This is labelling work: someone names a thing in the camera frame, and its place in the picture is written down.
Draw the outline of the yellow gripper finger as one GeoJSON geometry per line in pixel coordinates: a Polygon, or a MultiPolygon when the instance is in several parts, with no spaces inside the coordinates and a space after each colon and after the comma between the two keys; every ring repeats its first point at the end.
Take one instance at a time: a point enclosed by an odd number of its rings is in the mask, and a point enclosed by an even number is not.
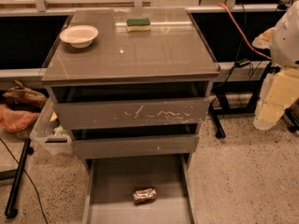
{"type": "Polygon", "coordinates": [[[299,70],[290,68],[268,74],[263,81],[256,106],[253,125],[268,131],[273,128],[285,110],[299,99],[299,70]]]}

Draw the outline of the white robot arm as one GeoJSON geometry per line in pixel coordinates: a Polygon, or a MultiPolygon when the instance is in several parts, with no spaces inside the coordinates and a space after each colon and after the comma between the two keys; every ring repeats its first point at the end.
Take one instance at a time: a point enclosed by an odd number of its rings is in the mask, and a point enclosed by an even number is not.
{"type": "Polygon", "coordinates": [[[267,131],[299,99],[299,1],[291,5],[274,28],[254,40],[254,47],[260,47],[259,38],[269,40],[272,63],[280,66],[278,73],[267,74],[263,80],[255,109],[254,127],[267,131]]]}

